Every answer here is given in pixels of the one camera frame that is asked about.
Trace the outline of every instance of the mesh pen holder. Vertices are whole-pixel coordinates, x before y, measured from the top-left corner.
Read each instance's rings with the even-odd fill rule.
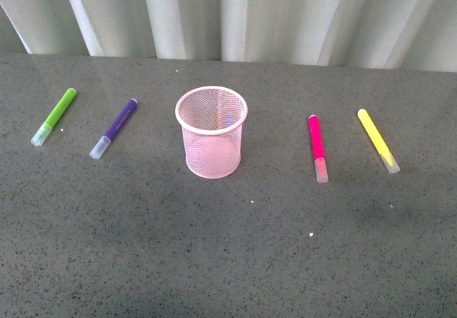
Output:
[[[241,161],[241,130],[248,115],[241,95],[219,86],[200,87],[179,99],[175,113],[189,169],[207,179],[233,173]]]

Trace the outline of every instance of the purple marker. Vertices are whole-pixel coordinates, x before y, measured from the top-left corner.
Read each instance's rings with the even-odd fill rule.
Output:
[[[122,126],[130,118],[131,114],[135,111],[138,104],[136,99],[130,99],[127,105],[122,109],[121,113],[114,119],[113,123],[106,130],[105,134],[100,138],[99,142],[95,144],[90,157],[93,159],[100,159],[101,155],[105,152],[108,145],[113,141],[114,137],[121,131]]]

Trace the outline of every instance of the green marker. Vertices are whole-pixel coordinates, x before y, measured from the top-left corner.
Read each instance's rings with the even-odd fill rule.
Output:
[[[52,129],[56,126],[57,122],[64,115],[66,109],[70,106],[74,97],[76,96],[76,91],[73,88],[69,88],[62,99],[57,103],[56,107],[48,115],[43,125],[35,133],[34,138],[31,139],[31,143],[34,146],[41,146],[46,140],[47,136],[51,133]]]

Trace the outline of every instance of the yellow marker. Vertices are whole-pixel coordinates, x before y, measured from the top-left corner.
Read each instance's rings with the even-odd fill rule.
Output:
[[[362,122],[366,133],[370,136],[371,141],[376,147],[376,150],[378,150],[378,153],[386,165],[388,172],[391,174],[398,173],[400,171],[400,167],[398,166],[396,160],[393,158],[391,151],[388,149],[385,141],[383,140],[383,137],[381,137],[379,134],[379,131],[368,115],[368,112],[365,109],[359,109],[357,116]]]

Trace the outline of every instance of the marker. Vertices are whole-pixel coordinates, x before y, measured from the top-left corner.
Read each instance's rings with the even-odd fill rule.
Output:
[[[44,143],[59,119],[64,115],[66,109],[70,106],[75,96],[76,91],[73,88],[67,89],[62,99],[59,100],[39,130],[35,133],[34,138],[31,139],[30,142],[34,146],[41,146]]]
[[[100,138],[99,142],[95,144],[90,157],[93,159],[100,159],[101,155],[105,152],[108,145],[113,141],[114,137],[121,131],[122,126],[130,118],[131,114],[135,111],[138,104],[136,99],[130,99],[127,105],[122,109],[121,113],[114,119],[113,123],[106,130],[104,135]]]
[[[362,122],[366,133],[370,136],[370,139],[376,147],[376,150],[378,150],[378,153],[386,165],[388,172],[391,174],[398,173],[400,171],[400,167],[398,166],[396,160],[393,158],[392,153],[388,149],[383,137],[381,137],[379,134],[379,131],[368,115],[368,112],[365,109],[360,109],[357,112],[357,116]]]
[[[323,153],[321,129],[319,119],[312,115],[308,119],[309,134],[311,135],[311,146],[313,147],[314,166],[316,167],[316,177],[319,184],[328,182],[327,165]]]

